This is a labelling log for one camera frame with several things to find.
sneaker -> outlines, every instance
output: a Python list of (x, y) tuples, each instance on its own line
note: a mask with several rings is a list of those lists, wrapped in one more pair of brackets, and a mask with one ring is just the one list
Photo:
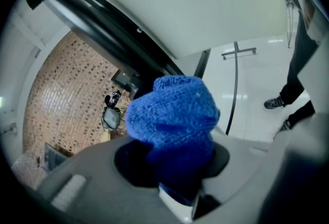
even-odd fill
[(284, 132), (284, 131), (288, 131), (291, 130), (291, 125), (290, 122), (288, 121), (288, 119), (286, 119), (283, 124), (281, 125), (280, 129), (277, 131), (277, 133), (274, 135), (274, 137), (280, 133), (280, 132)]
[(264, 103), (264, 107), (266, 109), (275, 109), (278, 107), (284, 107), (285, 104), (281, 99), (281, 96), (277, 97), (277, 98), (273, 98), (273, 99), (269, 99)]

tan brick wall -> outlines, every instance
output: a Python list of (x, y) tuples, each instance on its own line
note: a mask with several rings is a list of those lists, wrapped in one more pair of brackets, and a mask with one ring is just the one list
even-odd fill
[[(83, 40), (68, 33), (48, 56), (32, 86), (25, 111), (24, 151), (43, 158), (45, 142), (72, 154), (98, 143), (104, 97), (118, 89), (111, 82), (116, 71)], [(115, 137), (125, 134), (121, 123)]]

blue knitted cover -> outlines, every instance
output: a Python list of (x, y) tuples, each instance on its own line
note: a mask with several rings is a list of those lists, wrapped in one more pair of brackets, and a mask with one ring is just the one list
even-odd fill
[(154, 82), (151, 93), (129, 105), (125, 120), (131, 137), (152, 146), (146, 162), (159, 183), (191, 201), (200, 170), (212, 158), (210, 131), (219, 117), (201, 79), (164, 76)]

white floor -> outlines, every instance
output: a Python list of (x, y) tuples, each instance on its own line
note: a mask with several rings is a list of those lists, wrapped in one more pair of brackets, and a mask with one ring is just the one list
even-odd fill
[[(294, 52), (298, 13), (294, 11), (293, 38), (290, 48), (286, 33), (280, 36), (238, 42), (240, 49), (256, 47), (256, 55), (238, 55), (239, 81), (237, 101), (229, 135), (238, 138), (270, 142), (288, 117), (308, 100), (306, 91), (290, 106), (265, 110), (263, 103), (277, 97), (286, 83), (290, 59)], [(232, 108), (235, 61), (234, 55), (223, 60), (222, 53), (233, 51), (233, 44), (211, 50), (203, 81), (221, 111), (219, 127), (225, 131)]]

black pants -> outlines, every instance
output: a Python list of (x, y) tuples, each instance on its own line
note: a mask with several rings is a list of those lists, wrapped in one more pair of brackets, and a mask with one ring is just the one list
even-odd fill
[[(295, 40), (295, 50), (293, 58), (291, 59), (289, 72), (287, 77), (287, 84), (284, 85), (280, 92), (281, 99), (285, 104), (292, 104), (298, 96), (303, 92), (304, 87), (297, 78), (297, 74), (305, 66), (307, 61), (311, 58), (318, 44), (311, 40), (307, 35), (303, 17), (299, 13), (299, 22), (297, 35)], [(290, 126), (293, 127), (300, 120), (314, 114), (312, 103), (308, 101), (303, 107), (298, 109), (294, 114), (288, 117)]]

